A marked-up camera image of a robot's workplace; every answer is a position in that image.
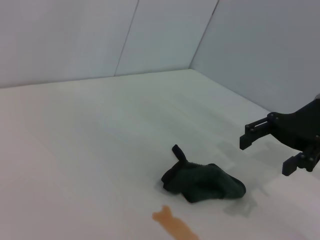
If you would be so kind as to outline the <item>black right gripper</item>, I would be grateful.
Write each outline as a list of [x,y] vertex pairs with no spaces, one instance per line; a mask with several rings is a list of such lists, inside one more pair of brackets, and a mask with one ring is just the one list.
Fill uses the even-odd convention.
[[271,112],[247,124],[244,135],[239,138],[239,148],[245,150],[269,133],[282,144],[300,151],[283,162],[284,176],[291,175],[297,168],[312,172],[320,160],[320,100],[315,99],[293,113]]

